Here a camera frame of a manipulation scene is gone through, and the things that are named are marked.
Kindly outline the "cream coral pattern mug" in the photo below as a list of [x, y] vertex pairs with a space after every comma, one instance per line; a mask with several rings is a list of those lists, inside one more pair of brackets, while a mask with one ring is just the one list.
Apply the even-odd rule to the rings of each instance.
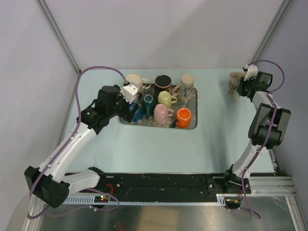
[[243, 72], [231, 72], [229, 74], [229, 88], [228, 94], [235, 99], [239, 99], [240, 95], [238, 93], [238, 87], [240, 84], [240, 79], [245, 77], [245, 73]]

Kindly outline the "tall cream seahorse mug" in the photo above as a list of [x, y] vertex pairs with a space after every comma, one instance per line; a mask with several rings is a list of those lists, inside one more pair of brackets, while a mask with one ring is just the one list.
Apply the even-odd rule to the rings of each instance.
[[171, 95], [177, 96], [184, 101], [188, 101], [194, 97], [194, 77], [190, 74], [183, 75], [180, 83], [171, 90]]

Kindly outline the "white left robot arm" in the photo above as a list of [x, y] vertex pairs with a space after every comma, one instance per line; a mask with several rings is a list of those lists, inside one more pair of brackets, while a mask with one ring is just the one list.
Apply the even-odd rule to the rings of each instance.
[[84, 110], [79, 110], [74, 129], [57, 149], [37, 168], [29, 166], [25, 178], [30, 193], [52, 208], [59, 207], [66, 198], [82, 190], [93, 188], [102, 192], [107, 185], [104, 172], [96, 167], [66, 175], [68, 167], [79, 152], [106, 127], [114, 117], [131, 122], [139, 109], [131, 104], [141, 95], [134, 84], [124, 87], [103, 86], [98, 96]]

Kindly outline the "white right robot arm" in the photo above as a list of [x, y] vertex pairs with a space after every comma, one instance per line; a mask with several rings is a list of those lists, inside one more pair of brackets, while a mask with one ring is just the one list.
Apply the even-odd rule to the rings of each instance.
[[223, 189], [233, 193], [240, 186], [245, 187], [245, 179], [250, 176], [250, 168], [266, 151], [279, 146], [286, 133], [291, 111], [278, 106], [268, 88], [272, 83], [272, 74], [247, 67], [237, 72], [240, 96], [247, 97], [256, 109], [255, 117], [248, 131], [249, 143], [241, 157], [226, 170]]

